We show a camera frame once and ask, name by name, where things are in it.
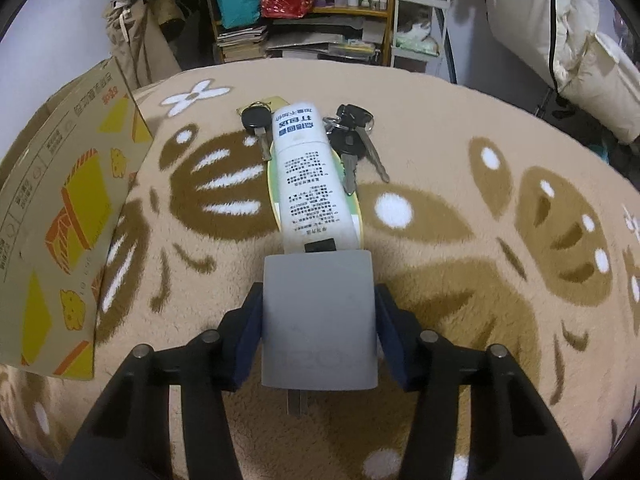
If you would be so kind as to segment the white power bank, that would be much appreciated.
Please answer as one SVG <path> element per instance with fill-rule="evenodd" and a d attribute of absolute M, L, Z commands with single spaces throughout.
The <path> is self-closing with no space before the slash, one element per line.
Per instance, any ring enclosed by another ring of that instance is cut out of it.
<path fill-rule="evenodd" d="M 372 258 L 366 250 L 265 258 L 262 384 L 292 416 L 311 391 L 378 386 Z"/>

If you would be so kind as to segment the beige patterned blanket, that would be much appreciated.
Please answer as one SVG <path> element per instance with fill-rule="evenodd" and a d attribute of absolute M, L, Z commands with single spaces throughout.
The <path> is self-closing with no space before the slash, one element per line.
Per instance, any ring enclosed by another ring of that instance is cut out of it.
<path fill-rule="evenodd" d="M 586 477 L 639 411 L 639 194 L 565 133 L 483 93 L 403 70 L 262 60 L 134 95 L 154 136 L 107 259 L 90 382 L 1 371 L 1 413 L 62 460 L 138 342 L 216 326 L 282 249 L 267 170 L 239 112 L 267 100 L 368 110 L 390 180 L 357 169 L 363 245 L 398 306 L 459 346 L 503 344 Z"/>

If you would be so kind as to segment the open cardboard box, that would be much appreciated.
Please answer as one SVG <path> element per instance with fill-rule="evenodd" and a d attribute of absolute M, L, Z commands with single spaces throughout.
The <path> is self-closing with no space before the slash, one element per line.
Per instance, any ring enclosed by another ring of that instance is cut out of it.
<path fill-rule="evenodd" d="M 1 163 L 1 361 L 89 380 L 102 273 L 153 142 L 114 58 L 50 102 Z"/>

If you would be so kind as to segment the white tube with text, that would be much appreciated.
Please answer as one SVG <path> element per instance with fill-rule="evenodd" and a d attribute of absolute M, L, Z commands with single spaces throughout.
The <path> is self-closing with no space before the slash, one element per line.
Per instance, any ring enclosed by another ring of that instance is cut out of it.
<path fill-rule="evenodd" d="M 331 249 L 360 243 L 322 119 L 315 106 L 297 102 L 272 120 L 278 209 L 287 254 L 326 240 Z"/>

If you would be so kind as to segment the green oval fan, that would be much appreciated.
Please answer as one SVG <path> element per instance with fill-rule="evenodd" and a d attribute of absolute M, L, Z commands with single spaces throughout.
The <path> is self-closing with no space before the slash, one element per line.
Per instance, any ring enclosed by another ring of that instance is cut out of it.
<path fill-rule="evenodd" d="M 274 220 L 276 220 L 278 229 L 281 229 L 278 163 L 276 151 L 274 150 L 274 148 L 271 148 L 271 156 L 272 159 L 270 160 L 270 162 L 267 162 L 268 193 L 273 218 Z M 363 246 L 362 215 L 358 196 L 356 193 L 352 195 L 345 195 L 345 200 L 348 205 L 350 214 L 352 215 L 352 224 L 354 225 L 354 229 L 358 237 L 358 242 L 360 246 Z"/>

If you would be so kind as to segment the black key bunch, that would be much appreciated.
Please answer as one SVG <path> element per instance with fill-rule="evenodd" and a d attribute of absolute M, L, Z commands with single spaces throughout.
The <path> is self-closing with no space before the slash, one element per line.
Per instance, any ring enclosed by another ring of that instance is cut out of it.
<path fill-rule="evenodd" d="M 333 117 L 323 118 L 331 148 L 341 159 L 344 168 L 343 188 L 347 195 L 357 191 L 357 166 L 367 158 L 383 182 L 390 182 L 378 150 L 370 138 L 374 126 L 371 112 L 355 104 L 341 104 Z"/>

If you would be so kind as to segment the black car key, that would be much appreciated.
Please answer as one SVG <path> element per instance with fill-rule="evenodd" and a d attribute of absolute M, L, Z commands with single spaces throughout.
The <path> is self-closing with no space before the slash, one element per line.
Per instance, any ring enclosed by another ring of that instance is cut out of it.
<path fill-rule="evenodd" d="M 271 159 L 269 131 L 272 125 L 270 108 L 262 103 L 250 105 L 242 110 L 241 122 L 244 129 L 258 140 L 262 159 L 269 162 Z"/>

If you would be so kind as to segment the yellow card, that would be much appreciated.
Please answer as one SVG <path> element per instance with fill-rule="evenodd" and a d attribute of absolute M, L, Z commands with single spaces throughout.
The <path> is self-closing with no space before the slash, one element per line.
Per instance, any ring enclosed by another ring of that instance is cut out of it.
<path fill-rule="evenodd" d="M 268 98 L 261 98 L 254 102 L 251 102 L 250 104 L 241 106 L 236 110 L 236 112 L 239 116 L 241 116 L 244 110 L 252 106 L 267 107 L 270 109 L 271 113 L 274 113 L 277 110 L 280 110 L 280 108 L 288 106 L 288 101 L 285 101 L 285 99 L 281 98 L 280 96 L 268 96 Z"/>

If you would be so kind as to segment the khaki hanging coat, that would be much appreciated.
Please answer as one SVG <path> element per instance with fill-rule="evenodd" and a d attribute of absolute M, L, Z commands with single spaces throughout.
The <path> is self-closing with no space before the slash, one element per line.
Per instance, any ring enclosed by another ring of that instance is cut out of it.
<path fill-rule="evenodd" d="M 181 72 L 165 32 L 180 34 L 186 21 L 176 0 L 109 3 L 103 13 L 111 54 L 128 87 L 136 90 Z"/>

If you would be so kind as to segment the left book stack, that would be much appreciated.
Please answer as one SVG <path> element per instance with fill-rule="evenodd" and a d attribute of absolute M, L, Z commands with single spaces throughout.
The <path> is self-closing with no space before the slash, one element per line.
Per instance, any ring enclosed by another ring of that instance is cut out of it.
<path fill-rule="evenodd" d="M 268 26 L 254 25 L 222 32 L 217 36 L 216 44 L 222 62 L 249 61 L 266 55 L 267 38 Z"/>

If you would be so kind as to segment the white garment cover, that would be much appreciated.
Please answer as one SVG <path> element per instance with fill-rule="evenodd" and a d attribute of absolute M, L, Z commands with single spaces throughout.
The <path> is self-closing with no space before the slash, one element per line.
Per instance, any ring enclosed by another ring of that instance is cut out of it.
<path fill-rule="evenodd" d="M 639 139 L 639 70 L 600 32 L 599 0 L 486 0 L 492 34 L 562 98 Z"/>

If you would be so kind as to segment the right book pile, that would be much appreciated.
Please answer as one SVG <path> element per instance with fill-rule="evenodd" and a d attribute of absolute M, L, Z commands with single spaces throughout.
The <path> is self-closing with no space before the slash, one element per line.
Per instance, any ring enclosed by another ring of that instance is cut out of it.
<path fill-rule="evenodd" d="M 317 14 L 274 20 L 264 48 L 270 58 L 381 65 L 385 32 L 385 21 L 379 18 Z"/>

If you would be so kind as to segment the white utility cart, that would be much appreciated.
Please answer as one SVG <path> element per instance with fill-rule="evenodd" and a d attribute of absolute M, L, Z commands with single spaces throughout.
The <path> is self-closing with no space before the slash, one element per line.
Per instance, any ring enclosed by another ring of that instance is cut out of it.
<path fill-rule="evenodd" d="M 396 58 L 427 63 L 444 54 L 450 3 L 451 0 L 394 0 L 392 64 Z"/>

